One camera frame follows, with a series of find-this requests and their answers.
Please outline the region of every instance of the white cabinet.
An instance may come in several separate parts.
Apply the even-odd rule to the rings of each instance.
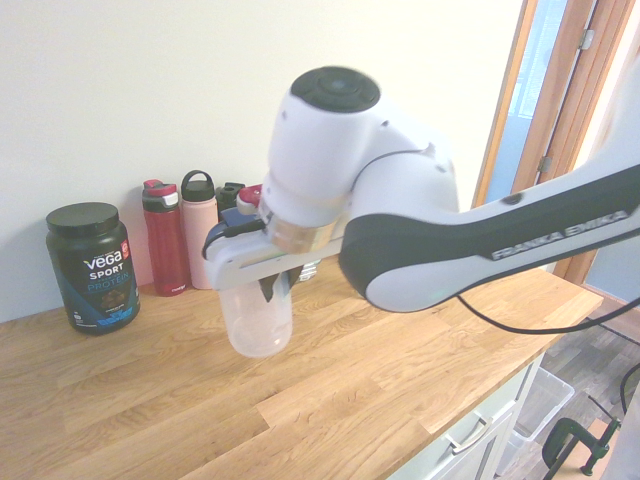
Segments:
[[[541,357],[516,374],[389,480],[491,480]]]

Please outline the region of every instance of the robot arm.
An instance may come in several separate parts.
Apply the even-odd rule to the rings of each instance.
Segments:
[[[372,304],[409,312],[493,279],[640,234],[640,63],[611,133],[570,174],[458,213],[450,150],[369,78],[327,67],[298,78],[269,151],[264,231],[207,249],[223,290],[340,253]],[[392,196],[385,192],[392,190]]]

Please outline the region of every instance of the butcher block counter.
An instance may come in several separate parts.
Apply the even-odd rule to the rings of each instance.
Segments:
[[[102,337],[62,309],[0,325],[0,478],[387,478],[559,338],[505,333],[457,300],[380,311],[335,258],[294,287],[294,336],[267,359],[232,349],[215,292],[140,294]],[[540,269],[464,297],[530,328],[601,301]]]

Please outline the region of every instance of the red water bottle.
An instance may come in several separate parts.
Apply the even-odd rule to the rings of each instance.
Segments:
[[[156,293],[171,297],[189,284],[189,260],[182,233],[178,190],[174,183],[147,180],[142,191],[144,219]]]

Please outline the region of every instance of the black cable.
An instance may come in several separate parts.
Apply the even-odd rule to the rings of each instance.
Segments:
[[[213,237],[207,238],[207,240],[204,242],[204,246],[202,247],[202,258],[204,258],[205,260],[207,259],[207,248],[209,248],[209,245],[211,245],[219,238],[231,238],[242,233],[256,232],[258,230],[262,230],[265,226],[266,224],[258,218],[247,223],[242,223],[240,225],[234,225],[232,227],[225,228],[221,232],[216,233]]]
[[[612,318],[615,318],[618,315],[622,315],[623,313],[626,313],[629,310],[631,310],[631,309],[637,307],[638,305],[640,305],[640,297],[638,297],[635,300],[633,300],[632,302],[627,303],[624,307],[620,307],[620,308],[618,308],[617,310],[614,310],[611,313],[607,313],[606,315],[603,315],[603,316],[598,317],[596,319],[588,319],[588,321],[580,323],[578,325],[574,325],[572,327],[527,329],[527,328],[510,327],[508,325],[504,325],[504,324],[502,324],[500,322],[497,322],[496,320],[493,320],[492,318],[489,318],[486,315],[484,315],[484,314],[480,313],[479,311],[477,311],[475,308],[473,308],[471,305],[469,305],[467,303],[467,301],[464,298],[462,298],[460,295],[456,295],[456,298],[458,300],[460,300],[460,303],[462,303],[465,307],[467,307],[467,309],[469,309],[469,311],[471,313],[473,313],[477,317],[481,318],[485,322],[490,323],[494,327],[498,327],[498,328],[500,328],[502,330],[506,330],[507,332],[521,333],[521,334],[524,334],[524,335],[557,335],[559,333],[579,332],[581,330],[586,330],[587,328],[591,328],[593,326],[600,325],[600,324],[602,324],[604,322],[608,322]]]
[[[632,367],[631,370],[625,373],[624,377],[622,377],[622,381],[620,382],[620,403],[622,405],[622,411],[625,413],[625,415],[627,413],[627,400],[624,396],[624,390],[625,390],[625,387],[627,386],[627,381],[629,380],[631,375],[633,375],[637,370],[640,370],[640,363],[637,364],[635,367]]]

